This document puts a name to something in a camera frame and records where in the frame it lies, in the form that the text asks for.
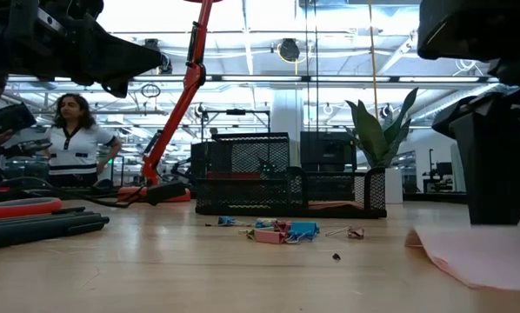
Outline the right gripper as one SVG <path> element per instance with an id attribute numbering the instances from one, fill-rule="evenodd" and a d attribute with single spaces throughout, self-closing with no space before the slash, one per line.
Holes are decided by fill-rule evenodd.
<path id="1" fill-rule="evenodd" d="M 417 54 L 488 63 L 500 83 L 520 86 L 520 0 L 421 0 Z M 452 135 L 453 122 L 501 95 L 464 97 L 439 111 L 431 128 Z"/>

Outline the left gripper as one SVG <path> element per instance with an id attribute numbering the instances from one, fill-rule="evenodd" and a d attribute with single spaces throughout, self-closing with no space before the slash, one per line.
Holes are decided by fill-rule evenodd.
<path id="1" fill-rule="evenodd" d="M 109 34 L 96 21 L 102 11 L 103 0 L 0 0 L 0 74 L 100 83 L 125 98 L 162 55 Z"/>

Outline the pink sticky note pad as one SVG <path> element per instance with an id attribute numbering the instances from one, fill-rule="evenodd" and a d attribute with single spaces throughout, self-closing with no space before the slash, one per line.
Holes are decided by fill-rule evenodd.
<path id="1" fill-rule="evenodd" d="M 364 206 L 356 201 L 309 201 L 309 210 L 363 210 Z"/>
<path id="2" fill-rule="evenodd" d="M 520 291 L 520 226 L 417 226 L 405 245 L 472 289 Z"/>

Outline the red-handled scissors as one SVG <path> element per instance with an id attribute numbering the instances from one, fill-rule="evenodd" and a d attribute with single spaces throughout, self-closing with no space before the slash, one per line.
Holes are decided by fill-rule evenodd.
<path id="1" fill-rule="evenodd" d="M 0 202 L 0 219 L 18 216 L 50 214 L 63 207 L 56 197 L 37 197 Z"/>

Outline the black mesh desk organizer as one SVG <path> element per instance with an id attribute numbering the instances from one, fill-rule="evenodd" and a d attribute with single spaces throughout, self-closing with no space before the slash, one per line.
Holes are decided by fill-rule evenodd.
<path id="1" fill-rule="evenodd" d="M 384 169 L 310 172 L 291 163 L 284 132 L 214 135 L 206 178 L 197 180 L 203 215 L 379 219 L 387 216 Z M 309 201 L 356 201 L 363 210 L 309 210 Z"/>

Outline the pale green cloth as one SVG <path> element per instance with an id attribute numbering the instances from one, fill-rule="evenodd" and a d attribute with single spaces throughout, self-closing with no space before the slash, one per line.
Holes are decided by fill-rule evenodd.
<path id="1" fill-rule="evenodd" d="M 463 163 L 457 143 L 453 143 L 450 146 L 450 155 L 454 191 L 465 193 L 466 184 L 464 180 Z"/>

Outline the background desk with monitor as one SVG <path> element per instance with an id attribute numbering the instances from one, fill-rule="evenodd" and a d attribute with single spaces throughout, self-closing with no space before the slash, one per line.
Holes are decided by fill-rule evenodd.
<path id="1" fill-rule="evenodd" d="M 423 192 L 441 193 L 453 191 L 451 162 L 433 162 L 433 149 L 429 149 L 430 170 L 423 173 Z"/>

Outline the snake plant in white pot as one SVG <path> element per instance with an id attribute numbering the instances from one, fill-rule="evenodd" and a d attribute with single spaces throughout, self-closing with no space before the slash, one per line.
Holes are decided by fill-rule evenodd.
<path id="1" fill-rule="evenodd" d="M 391 163 L 397 155 L 400 144 L 410 131 L 411 119 L 407 113 L 417 99 L 418 88 L 409 92 L 397 117 L 386 117 L 383 124 L 370 114 L 364 103 L 346 100 L 350 107 L 354 129 L 344 128 L 352 142 L 363 152 L 371 169 L 384 168 L 386 203 L 403 202 L 403 183 L 400 170 L 393 170 Z"/>

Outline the red desk lamp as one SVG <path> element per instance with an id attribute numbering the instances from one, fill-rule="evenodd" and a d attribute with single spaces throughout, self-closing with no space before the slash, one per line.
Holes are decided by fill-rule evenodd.
<path id="1" fill-rule="evenodd" d="M 201 9 L 199 18 L 193 23 L 190 35 L 190 44 L 186 61 L 186 72 L 183 78 L 183 92 L 179 97 L 167 123 L 159 133 L 157 140 L 151 146 L 148 154 L 143 156 L 143 176 L 146 184 L 135 187 L 133 190 L 123 192 L 118 191 L 117 200 L 128 205 L 136 202 L 144 202 L 151 205 L 163 203 L 172 198 L 187 196 L 187 188 L 181 181 L 168 181 L 161 183 L 161 177 L 157 172 L 163 153 L 165 152 L 170 140 L 175 134 L 177 127 L 182 121 L 183 115 L 189 108 L 198 89 L 206 81 L 206 68 L 203 65 L 203 54 L 205 50 L 206 37 L 208 33 L 208 23 L 213 3 L 221 0 L 185 0 L 187 2 L 200 3 Z"/>

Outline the black handheld device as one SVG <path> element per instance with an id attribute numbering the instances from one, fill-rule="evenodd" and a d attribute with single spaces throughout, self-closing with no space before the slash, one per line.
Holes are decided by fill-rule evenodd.
<path id="1" fill-rule="evenodd" d="M 3 150 L 3 155 L 6 158 L 26 157 L 26 156 L 32 157 L 38 151 L 46 150 L 51 145 L 52 145 L 52 143 L 47 138 L 21 142 L 21 143 L 13 144 L 9 148 L 5 148 Z"/>
<path id="2" fill-rule="evenodd" d="M 0 134 L 7 130 L 17 132 L 36 123 L 37 120 L 24 103 L 13 104 L 0 109 Z"/>

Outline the black background machine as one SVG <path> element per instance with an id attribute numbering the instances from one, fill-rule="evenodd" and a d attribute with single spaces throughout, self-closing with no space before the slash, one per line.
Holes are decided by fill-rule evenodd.
<path id="1" fill-rule="evenodd" d="M 194 143 L 190 148 L 190 157 L 175 163 L 170 174 L 177 180 L 182 180 L 190 191 L 197 188 L 197 180 L 206 178 L 210 165 L 211 142 Z"/>

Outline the black computer case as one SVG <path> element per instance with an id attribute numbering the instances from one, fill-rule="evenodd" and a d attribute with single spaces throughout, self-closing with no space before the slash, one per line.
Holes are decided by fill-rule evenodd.
<path id="1" fill-rule="evenodd" d="M 305 171 L 345 172 L 357 170 L 357 149 L 344 132 L 303 131 L 300 162 Z"/>

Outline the blue binder clip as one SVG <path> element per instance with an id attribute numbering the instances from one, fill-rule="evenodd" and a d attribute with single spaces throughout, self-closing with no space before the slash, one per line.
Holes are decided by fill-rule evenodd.
<path id="1" fill-rule="evenodd" d="M 205 226 L 206 227 L 214 227 L 214 226 L 217 226 L 217 227 L 232 227 L 232 226 L 251 227 L 252 224 L 236 220 L 234 217 L 231 217 L 231 216 L 220 216 L 217 219 L 216 223 L 206 223 Z"/>
<path id="2" fill-rule="evenodd" d="M 320 233 L 316 222 L 292 222 L 290 224 L 285 242 L 288 244 L 312 241 Z"/>

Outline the black aluminium table frame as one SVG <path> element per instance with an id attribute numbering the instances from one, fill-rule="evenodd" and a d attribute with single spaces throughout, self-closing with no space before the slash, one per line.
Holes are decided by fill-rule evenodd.
<path id="1" fill-rule="evenodd" d="M 48 197 L 58 197 L 61 199 L 79 199 L 80 195 L 93 197 L 96 199 L 102 198 L 118 198 L 117 189 L 106 190 L 106 191 L 98 191 L 91 189 L 72 189 L 71 192 L 74 192 L 75 195 L 65 194 L 64 192 L 55 192 L 53 190 L 10 190 L 10 189 L 2 189 L 0 190 L 0 202 L 1 201 L 9 201 L 23 198 L 33 198 L 39 196 L 48 196 Z M 120 197 L 123 198 L 127 196 L 127 194 L 121 194 Z M 404 193 L 403 200 L 407 202 L 437 202 L 437 203 L 458 203 L 458 204 L 466 204 L 466 194 L 465 193 Z"/>

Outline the black background workstation frame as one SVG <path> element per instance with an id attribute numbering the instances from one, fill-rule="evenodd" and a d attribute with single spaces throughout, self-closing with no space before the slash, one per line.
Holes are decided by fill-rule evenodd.
<path id="1" fill-rule="evenodd" d="M 125 157 L 116 156 L 107 162 L 107 177 L 112 181 L 114 187 L 123 185 Z"/>

